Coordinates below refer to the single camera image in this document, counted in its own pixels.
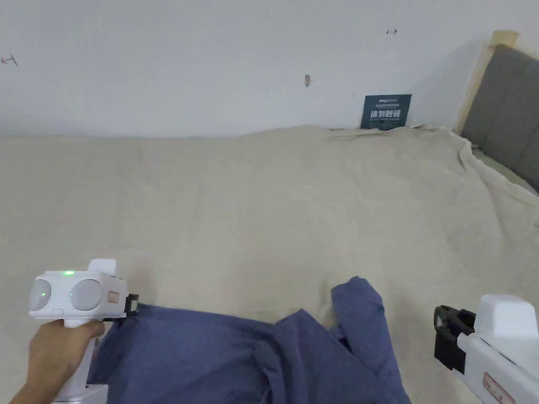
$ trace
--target dark blue sign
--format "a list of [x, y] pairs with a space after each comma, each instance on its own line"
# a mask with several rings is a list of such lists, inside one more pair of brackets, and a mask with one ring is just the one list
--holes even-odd
[[367, 95], [361, 129], [389, 130], [406, 126], [412, 94]]

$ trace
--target mattress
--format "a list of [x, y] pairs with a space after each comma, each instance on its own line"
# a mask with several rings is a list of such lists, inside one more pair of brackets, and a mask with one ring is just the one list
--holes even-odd
[[113, 257], [144, 303], [266, 322], [365, 277], [415, 403], [475, 402], [433, 357], [434, 307], [539, 307], [539, 198], [445, 130], [318, 127], [231, 139], [0, 140], [0, 395], [38, 322], [33, 278]]

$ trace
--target human hand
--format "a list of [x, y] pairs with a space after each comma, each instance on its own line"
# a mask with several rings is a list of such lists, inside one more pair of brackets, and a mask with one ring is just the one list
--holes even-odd
[[75, 373], [92, 338], [103, 335], [105, 326], [92, 321], [76, 328], [56, 320], [39, 327], [30, 341], [28, 376], [23, 390], [51, 402]]

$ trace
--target red mark on wall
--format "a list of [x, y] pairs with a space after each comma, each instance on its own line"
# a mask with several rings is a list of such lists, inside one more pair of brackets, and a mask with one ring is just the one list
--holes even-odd
[[10, 58], [7, 59], [5, 57], [1, 57], [0, 61], [5, 65], [8, 65], [9, 63], [15, 63], [15, 66], [19, 65], [12, 54], [10, 55]]

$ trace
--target blue cloth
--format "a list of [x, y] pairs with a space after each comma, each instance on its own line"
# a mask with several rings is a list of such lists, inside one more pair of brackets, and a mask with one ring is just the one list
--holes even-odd
[[304, 310], [275, 325], [141, 304], [115, 324], [88, 381], [108, 403], [410, 403], [382, 298], [365, 279], [331, 291], [338, 326]]

